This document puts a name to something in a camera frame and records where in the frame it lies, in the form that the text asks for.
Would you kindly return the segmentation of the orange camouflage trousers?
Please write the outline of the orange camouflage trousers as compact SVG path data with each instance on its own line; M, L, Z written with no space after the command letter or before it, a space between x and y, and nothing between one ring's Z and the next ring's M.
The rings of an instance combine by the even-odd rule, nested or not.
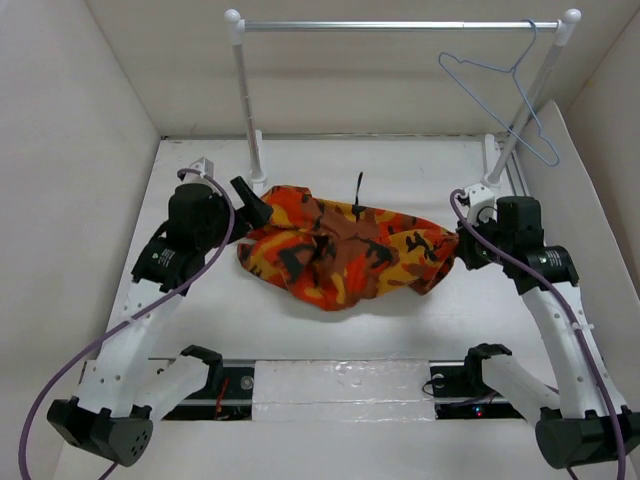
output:
M401 288L419 295L450 272L459 237L429 220L275 186L273 213L237 247L257 278L324 311L340 311Z

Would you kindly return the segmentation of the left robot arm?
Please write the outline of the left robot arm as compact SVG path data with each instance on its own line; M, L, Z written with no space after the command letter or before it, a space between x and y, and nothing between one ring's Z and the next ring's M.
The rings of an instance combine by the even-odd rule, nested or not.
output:
M178 176L167 218L132 268L120 323L98 341L76 393L47 411L67 443L123 467L141 458L155 424L182 400L222 387L223 361L213 350L189 345L153 380L145 378L148 360L192 284L273 212L241 177L230 182L243 203L234 208L210 175L186 168Z

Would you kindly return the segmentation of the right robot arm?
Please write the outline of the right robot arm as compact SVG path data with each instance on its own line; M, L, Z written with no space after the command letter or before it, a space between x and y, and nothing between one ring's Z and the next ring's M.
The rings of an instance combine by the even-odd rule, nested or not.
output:
M453 191L450 204L458 219L457 257L469 270L501 267L536 323L556 380L549 386L537 379L502 344L481 344L465 359L465 387L505 398L534 429L552 468L614 462L617 478L625 478L626 457L639 444L639 415L600 355L569 252L545 243L540 203L470 187Z

